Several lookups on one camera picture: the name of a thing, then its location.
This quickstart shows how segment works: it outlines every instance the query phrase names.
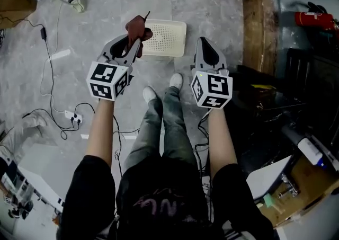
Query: electronic device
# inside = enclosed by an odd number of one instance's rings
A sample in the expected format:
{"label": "electronic device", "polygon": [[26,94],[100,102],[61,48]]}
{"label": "electronic device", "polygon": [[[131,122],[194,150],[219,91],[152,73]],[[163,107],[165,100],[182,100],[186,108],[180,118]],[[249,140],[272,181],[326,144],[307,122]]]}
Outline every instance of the electronic device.
{"label": "electronic device", "polygon": [[232,98],[233,79],[228,76],[226,58],[216,45],[205,37],[197,41],[191,66],[191,89],[197,105],[222,109]]}
{"label": "electronic device", "polygon": [[92,62],[86,79],[92,97],[115,101],[131,82],[132,64],[141,41],[137,39],[124,53],[127,44],[128,34],[111,40],[103,48],[98,60]]}

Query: wire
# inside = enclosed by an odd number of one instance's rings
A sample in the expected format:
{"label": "wire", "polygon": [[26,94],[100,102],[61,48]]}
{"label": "wire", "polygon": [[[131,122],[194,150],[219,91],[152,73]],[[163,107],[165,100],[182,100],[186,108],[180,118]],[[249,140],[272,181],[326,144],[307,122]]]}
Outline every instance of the wire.
{"label": "wire", "polygon": [[84,6],[82,5],[82,4],[80,4],[80,3],[76,3],[75,1],[73,1],[72,3],[69,3],[69,2],[67,2],[67,1],[65,1],[65,0],[59,0],[59,1],[61,1],[61,3],[64,3],[64,4],[66,4],[66,5],[70,5],[71,7],[73,7],[73,8],[75,8],[74,6],[75,5],[78,5],[80,8],[81,8],[81,10],[80,10],[80,12],[83,12],[84,11]]}
{"label": "wire", "polygon": [[21,22],[21,21],[27,21],[27,22],[29,22],[29,24],[30,24],[32,27],[38,27],[38,26],[41,26],[42,28],[44,28],[44,26],[43,26],[41,23],[36,24],[36,25],[33,25],[33,24],[31,23],[31,21],[30,21],[30,20],[27,20],[27,19],[19,19],[19,20],[12,21],[11,19],[9,19],[9,18],[7,18],[7,17],[3,17],[2,15],[0,15],[0,19],[2,20],[1,23],[0,23],[0,25],[2,24],[3,20],[9,20],[11,23],[16,23],[16,22]]}
{"label": "wire", "polygon": [[[59,25],[59,19],[60,19],[60,13],[61,13],[61,8],[62,8],[62,6],[63,6],[63,4],[60,3],[60,8],[59,8],[59,11],[58,11],[58,18],[57,18],[57,22],[56,22],[56,25],[55,25],[55,31],[56,31],[56,37],[55,37],[55,39],[56,39],[56,43],[55,43],[55,49],[54,49],[54,52],[53,52],[52,56],[53,56],[53,55],[57,52],[57,50],[58,50],[58,25]],[[43,63],[42,78],[41,78],[40,87],[39,87],[40,95],[41,95],[41,96],[51,96],[51,98],[52,98],[52,108],[53,108],[53,110],[54,110],[55,112],[57,112],[57,113],[65,114],[65,112],[59,111],[59,110],[57,110],[57,109],[54,107],[54,97],[53,97],[51,94],[49,94],[49,93],[43,94],[43,93],[41,92],[41,85],[42,85],[42,82],[43,82],[43,79],[44,79],[44,70],[45,70],[46,62],[47,62],[48,60],[50,60],[50,58],[51,58],[51,57],[48,56],[48,58],[47,58],[47,59],[44,61],[44,63]]]}
{"label": "wire", "polygon": [[118,124],[118,121],[117,121],[117,119],[115,118],[115,116],[113,116],[113,118],[114,118],[114,120],[115,120],[115,122],[116,122],[116,124],[117,124],[118,135],[119,135],[119,144],[120,144],[120,148],[117,149],[117,150],[114,152],[114,158],[115,158],[115,160],[117,160],[118,163],[119,163],[120,176],[122,177],[121,165],[120,165],[120,159],[119,159],[120,153],[121,153],[121,148],[122,148],[122,145],[121,145],[121,137],[120,137],[120,128],[119,128],[119,124]]}
{"label": "wire", "polygon": [[78,106],[83,105],[83,104],[89,105],[89,106],[92,108],[93,113],[95,114],[95,110],[94,110],[93,106],[92,106],[91,104],[89,104],[88,102],[82,102],[82,103],[77,104],[77,105],[75,106],[74,113],[76,112],[76,109],[78,108]]}
{"label": "wire", "polygon": [[202,180],[202,170],[203,170],[203,168],[202,168],[202,163],[201,163],[201,158],[200,158],[199,152],[203,152],[203,151],[209,149],[209,147],[204,149],[204,150],[197,150],[197,147],[209,145],[208,132],[207,132],[207,130],[203,126],[201,126],[201,124],[204,123],[207,120],[209,112],[210,112],[210,110],[201,118],[201,120],[198,123],[198,130],[201,131],[202,134],[206,137],[207,143],[196,144],[194,146],[194,151],[195,151],[195,154],[197,155],[198,162],[199,162],[199,171],[200,171],[200,179],[201,180]]}
{"label": "wire", "polygon": [[54,121],[54,123],[62,130],[61,133],[60,133],[61,138],[64,139],[63,136],[62,136],[62,133],[64,133],[64,134],[66,135],[66,139],[67,139],[67,134],[64,132],[64,130],[72,129],[72,128],[74,128],[74,125],[73,125],[73,122],[72,122],[72,127],[69,127],[69,128],[62,127],[62,126],[60,126],[60,125],[57,123],[57,121],[55,120],[55,118],[54,118],[54,116],[53,116],[52,97],[53,97],[53,89],[54,89],[54,71],[53,71],[52,60],[51,60],[51,56],[50,56],[50,54],[49,54],[49,50],[48,50],[48,46],[47,46],[46,39],[44,40],[44,42],[45,42],[45,44],[46,44],[46,50],[47,50],[47,54],[48,54],[48,57],[49,57],[49,64],[50,64],[50,66],[51,66],[51,78],[52,78],[52,87],[51,87],[51,91],[50,91],[50,93],[49,93],[49,95],[50,95],[49,107],[50,107],[50,111],[51,111],[51,115],[50,115],[50,116],[51,116],[52,120]]}
{"label": "wire", "polygon": [[69,128],[63,128],[63,127],[61,127],[61,126],[55,121],[55,119],[48,113],[48,111],[47,111],[46,109],[43,109],[43,108],[37,108],[37,109],[34,109],[33,111],[31,111],[31,112],[27,113],[26,115],[24,115],[22,118],[25,118],[25,117],[27,117],[28,115],[30,115],[31,113],[33,113],[33,112],[35,112],[35,111],[38,111],[38,110],[42,110],[42,111],[46,112],[46,114],[52,119],[52,121],[55,123],[55,125],[59,127],[59,129],[61,130],[60,136],[61,136],[61,138],[62,138],[63,140],[67,140],[67,134],[66,134],[67,131],[68,131],[68,132],[71,132],[71,131],[77,131],[77,130],[79,130],[79,123],[78,123],[78,129],[76,129],[76,130],[70,130],[70,129],[74,128],[73,122],[72,122],[72,127],[69,127]]}
{"label": "wire", "polygon": [[3,137],[3,139],[1,139],[1,141],[3,141],[3,140],[7,137],[7,135],[10,133],[10,131],[13,130],[13,128],[14,128],[14,126],[13,126],[11,129],[8,130],[8,132],[5,134],[5,136]]}
{"label": "wire", "polygon": [[113,134],[115,134],[116,132],[118,132],[118,133],[120,133],[120,134],[130,134],[130,133],[132,133],[132,132],[136,132],[136,131],[139,131],[139,130],[140,130],[140,128],[138,128],[138,129],[136,129],[136,130],[134,130],[134,131],[130,131],[130,132],[114,131]]}

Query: black cable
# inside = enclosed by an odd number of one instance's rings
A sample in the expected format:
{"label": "black cable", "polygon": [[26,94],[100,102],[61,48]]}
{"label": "black cable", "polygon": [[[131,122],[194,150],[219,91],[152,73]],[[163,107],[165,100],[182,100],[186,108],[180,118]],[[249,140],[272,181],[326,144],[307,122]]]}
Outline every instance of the black cable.
{"label": "black cable", "polygon": [[47,54],[48,54],[49,64],[50,64],[50,66],[51,66],[51,78],[52,78],[52,87],[51,87],[51,91],[50,91],[50,99],[49,99],[49,108],[50,108],[50,111],[51,111],[50,117],[51,117],[51,119],[54,121],[54,123],[61,129],[60,137],[61,137],[63,140],[67,140],[67,134],[66,134],[65,131],[69,131],[69,129],[74,128],[74,125],[73,125],[73,122],[72,122],[72,127],[62,127],[62,126],[60,126],[60,125],[57,123],[57,121],[55,120],[55,118],[54,118],[54,116],[53,116],[52,94],[53,94],[53,89],[54,89],[54,70],[53,70],[52,59],[51,59],[51,55],[49,54],[49,50],[48,50],[48,46],[47,46],[46,39],[44,39],[44,43],[45,43],[45,45],[46,45],[46,51],[47,51]]}
{"label": "black cable", "polygon": [[198,162],[199,162],[199,171],[200,171],[200,179],[202,180],[202,163],[201,163],[201,158],[200,158],[200,155],[199,155],[199,152],[197,150],[197,147],[200,147],[200,146],[207,146],[209,145],[209,141],[208,141],[208,132],[207,130],[201,126],[202,123],[204,123],[208,118],[208,114],[205,115],[198,123],[198,130],[202,132],[202,134],[206,137],[207,139],[207,143],[203,143],[203,144],[196,144],[194,146],[194,149],[195,149],[195,154],[197,155],[198,157]]}
{"label": "black cable", "polygon": [[38,26],[41,26],[42,28],[44,28],[44,26],[43,26],[41,23],[36,24],[36,25],[33,25],[33,24],[31,23],[31,21],[30,21],[30,20],[27,20],[27,19],[19,19],[19,20],[12,21],[11,19],[9,19],[9,18],[7,18],[7,17],[3,17],[2,15],[0,15],[0,19],[1,19],[1,20],[4,20],[4,19],[9,20],[9,21],[12,22],[12,23],[21,22],[21,21],[27,21],[27,22],[29,22],[29,24],[30,24],[32,27],[38,27]]}
{"label": "black cable", "polygon": [[10,131],[12,131],[12,130],[13,130],[13,128],[14,128],[14,126],[13,126],[11,129],[9,129],[9,131],[8,131],[8,132],[5,134],[4,138],[3,138],[3,139],[1,139],[1,141],[2,141],[2,140],[4,140],[4,139],[7,137],[7,135],[10,133]]}
{"label": "black cable", "polygon": [[89,104],[88,102],[82,102],[82,103],[77,104],[77,105],[75,106],[74,113],[76,112],[77,107],[80,106],[80,105],[83,105],[83,104],[89,105],[89,106],[92,108],[93,113],[95,114],[95,110],[94,110],[93,106],[92,106],[91,104]]}
{"label": "black cable", "polygon": [[113,132],[113,134],[115,134],[116,132],[119,132],[119,133],[121,133],[121,134],[130,134],[130,133],[132,133],[132,132],[136,132],[136,131],[139,131],[140,130],[140,128],[138,128],[138,129],[135,129],[134,131],[130,131],[130,132],[120,132],[120,131],[114,131]]}
{"label": "black cable", "polygon": [[31,111],[31,112],[27,113],[26,115],[24,115],[22,118],[25,118],[25,117],[27,117],[28,115],[30,115],[31,113],[33,113],[33,112],[35,112],[35,111],[38,111],[38,110],[42,110],[42,111],[46,112],[46,114],[52,119],[52,121],[55,123],[55,125],[59,127],[59,129],[61,130],[60,136],[61,136],[61,138],[62,138],[63,140],[67,140],[67,134],[66,134],[65,132],[67,132],[67,131],[68,131],[68,132],[71,132],[71,131],[77,131],[77,130],[79,130],[79,123],[78,123],[78,129],[76,129],[76,130],[70,130],[70,129],[73,129],[73,128],[74,128],[73,122],[72,122],[72,127],[69,127],[69,128],[61,128],[61,127],[58,125],[58,123],[55,122],[55,120],[52,118],[52,116],[48,113],[48,111],[47,111],[46,109],[43,109],[43,108],[37,108],[37,109],[34,109],[33,111]]}
{"label": "black cable", "polygon": [[122,177],[122,172],[121,172],[121,165],[120,165],[120,153],[121,153],[121,148],[122,148],[122,144],[121,144],[121,137],[120,137],[120,128],[119,128],[119,124],[118,124],[118,121],[117,119],[115,118],[115,116],[113,116],[114,120],[115,120],[115,123],[117,124],[117,128],[118,128],[118,135],[119,135],[119,144],[120,144],[120,148],[117,149],[115,152],[114,152],[114,158],[115,160],[118,161],[118,164],[119,164],[119,170],[120,170],[120,176]]}

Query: white plastic basket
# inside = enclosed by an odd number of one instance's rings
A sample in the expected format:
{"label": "white plastic basket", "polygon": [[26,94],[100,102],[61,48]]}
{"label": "white plastic basket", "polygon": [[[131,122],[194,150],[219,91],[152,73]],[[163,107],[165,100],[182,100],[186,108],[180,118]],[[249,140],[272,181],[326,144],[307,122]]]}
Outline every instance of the white plastic basket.
{"label": "white plastic basket", "polygon": [[184,55],[186,23],[146,20],[145,26],[152,30],[153,37],[143,42],[142,54],[173,57]]}

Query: cardboard box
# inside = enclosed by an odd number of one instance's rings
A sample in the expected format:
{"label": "cardboard box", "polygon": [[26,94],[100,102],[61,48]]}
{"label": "cardboard box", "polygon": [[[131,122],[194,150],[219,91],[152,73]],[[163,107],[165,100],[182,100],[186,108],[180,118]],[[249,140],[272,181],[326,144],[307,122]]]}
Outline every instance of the cardboard box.
{"label": "cardboard box", "polygon": [[37,0],[0,0],[0,29],[15,27],[37,9]]}

